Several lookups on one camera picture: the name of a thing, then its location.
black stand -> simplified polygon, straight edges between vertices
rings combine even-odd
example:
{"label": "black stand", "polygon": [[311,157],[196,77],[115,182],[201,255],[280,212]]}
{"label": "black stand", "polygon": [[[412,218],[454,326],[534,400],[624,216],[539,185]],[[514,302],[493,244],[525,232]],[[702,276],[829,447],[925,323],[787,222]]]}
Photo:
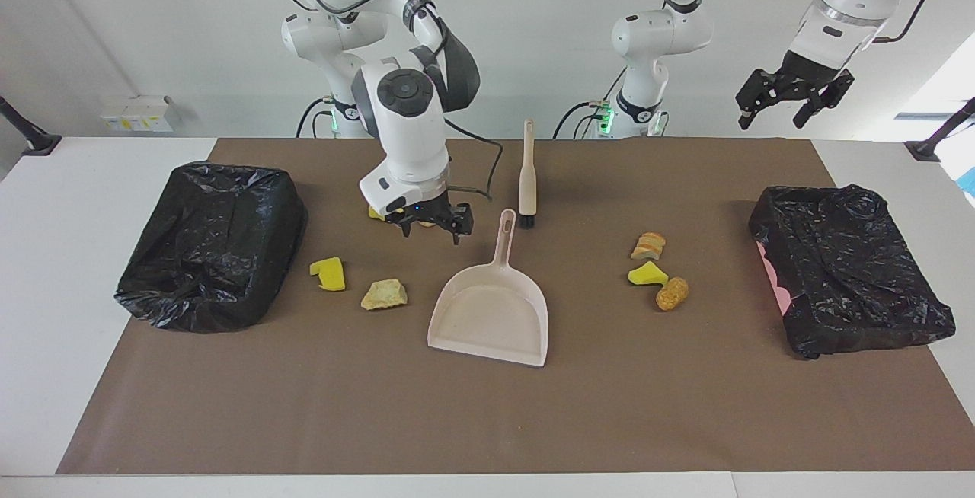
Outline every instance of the black stand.
{"label": "black stand", "polygon": [[55,146],[62,138],[56,134],[48,134],[41,127],[35,126],[34,123],[25,119],[13,106],[8,104],[7,99],[2,96],[0,96],[0,113],[7,117],[7,121],[17,127],[17,130],[20,130],[24,139],[27,140],[27,150],[24,150],[22,155],[48,155],[55,150]]}
{"label": "black stand", "polygon": [[908,147],[908,152],[911,152],[911,155],[917,161],[940,162],[941,159],[937,155],[934,155],[934,148],[937,148],[940,141],[946,139],[951,134],[951,131],[954,131],[962,123],[965,123],[968,117],[972,117],[972,113],[975,113],[975,98],[969,100],[964,108],[949,117],[945,121],[945,124],[936,133],[931,135],[931,138],[920,141],[912,140],[905,142],[904,145]]}

black trash bag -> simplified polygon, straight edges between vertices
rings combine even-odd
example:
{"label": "black trash bag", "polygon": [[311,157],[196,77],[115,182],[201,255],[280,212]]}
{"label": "black trash bag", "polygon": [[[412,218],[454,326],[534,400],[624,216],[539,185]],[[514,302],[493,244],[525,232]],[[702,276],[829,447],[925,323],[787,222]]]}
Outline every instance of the black trash bag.
{"label": "black trash bag", "polygon": [[877,193],[856,185],[769,188],[749,228],[791,296],[783,322],[798,355],[903,348],[954,335],[951,308],[931,291]]}
{"label": "black trash bag", "polygon": [[250,327],[281,289],[306,220],[285,171],[181,166],[142,231],[115,300],[153,327]]}

dustpan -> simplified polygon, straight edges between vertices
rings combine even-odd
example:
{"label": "dustpan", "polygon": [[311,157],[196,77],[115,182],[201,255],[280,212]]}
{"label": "dustpan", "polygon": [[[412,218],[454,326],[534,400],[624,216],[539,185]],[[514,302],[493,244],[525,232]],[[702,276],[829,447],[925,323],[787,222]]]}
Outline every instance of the dustpan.
{"label": "dustpan", "polygon": [[508,264],[515,211],[505,209],[494,261],[453,276],[436,300],[427,345],[483,358],[543,366],[548,307],[539,286]]}

green indicator light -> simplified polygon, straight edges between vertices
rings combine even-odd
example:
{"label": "green indicator light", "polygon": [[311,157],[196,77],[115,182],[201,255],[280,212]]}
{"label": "green indicator light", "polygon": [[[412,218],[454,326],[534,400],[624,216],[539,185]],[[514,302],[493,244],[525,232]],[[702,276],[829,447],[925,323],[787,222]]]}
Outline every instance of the green indicator light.
{"label": "green indicator light", "polygon": [[606,115],[603,116],[603,134],[609,134],[609,130],[612,129],[612,121],[616,118],[616,112],[614,110],[607,108]]}

yellow sponge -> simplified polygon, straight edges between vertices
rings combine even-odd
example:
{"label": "yellow sponge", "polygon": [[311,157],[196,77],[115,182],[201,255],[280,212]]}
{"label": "yellow sponge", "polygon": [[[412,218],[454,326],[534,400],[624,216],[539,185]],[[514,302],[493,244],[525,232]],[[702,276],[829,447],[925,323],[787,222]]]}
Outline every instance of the yellow sponge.
{"label": "yellow sponge", "polygon": [[647,262],[640,268],[632,270],[627,279],[633,284],[667,284],[667,273],[663,273],[654,262]]}
{"label": "yellow sponge", "polygon": [[[402,214],[403,213],[403,209],[396,209],[396,212],[399,212],[399,213]],[[369,207],[369,217],[372,218],[372,220],[381,220],[383,222],[386,221],[386,217],[383,216],[383,215],[381,215],[381,214],[379,214],[378,212],[376,212],[376,210],[373,209],[372,206]]]}
{"label": "yellow sponge", "polygon": [[314,262],[308,267],[308,273],[318,276],[320,289],[332,292],[345,290],[345,272],[342,272],[342,261],[339,258]]}

